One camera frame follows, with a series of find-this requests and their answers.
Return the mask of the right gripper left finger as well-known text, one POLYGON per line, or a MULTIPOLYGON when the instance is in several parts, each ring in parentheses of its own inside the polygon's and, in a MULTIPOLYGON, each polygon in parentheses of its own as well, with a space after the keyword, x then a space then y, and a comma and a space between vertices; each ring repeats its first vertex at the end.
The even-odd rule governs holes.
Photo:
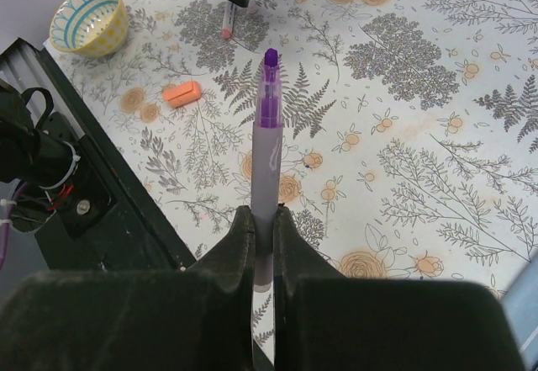
POLYGON ((4 370, 250 370, 254 225, 186 270, 48 272, 1 313, 4 370))

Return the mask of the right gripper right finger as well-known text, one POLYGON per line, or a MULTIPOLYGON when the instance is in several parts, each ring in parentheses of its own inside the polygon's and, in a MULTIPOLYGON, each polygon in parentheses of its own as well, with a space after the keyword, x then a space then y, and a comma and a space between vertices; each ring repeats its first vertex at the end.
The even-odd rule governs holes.
POLYGON ((347 278, 274 224, 278 370, 521 370, 501 304, 479 284, 347 278))

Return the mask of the white acrylic marker pink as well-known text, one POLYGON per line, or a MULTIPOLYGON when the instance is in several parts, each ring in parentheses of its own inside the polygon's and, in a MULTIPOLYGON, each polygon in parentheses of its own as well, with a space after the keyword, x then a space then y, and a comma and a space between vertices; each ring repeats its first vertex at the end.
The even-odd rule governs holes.
POLYGON ((222 37, 224 40, 229 40, 233 33, 235 21, 235 5, 232 2, 227 2, 224 6, 224 16, 222 22, 222 37))

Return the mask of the purple highlighter pen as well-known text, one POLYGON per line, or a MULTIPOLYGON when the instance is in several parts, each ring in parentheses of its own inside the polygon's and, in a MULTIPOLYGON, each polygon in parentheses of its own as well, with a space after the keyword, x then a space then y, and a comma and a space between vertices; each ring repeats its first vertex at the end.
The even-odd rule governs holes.
POLYGON ((278 52, 270 48, 261 65, 251 147, 251 213, 256 238, 254 290, 259 293, 266 292, 273 280, 273 224, 278 209, 282 134, 278 52))

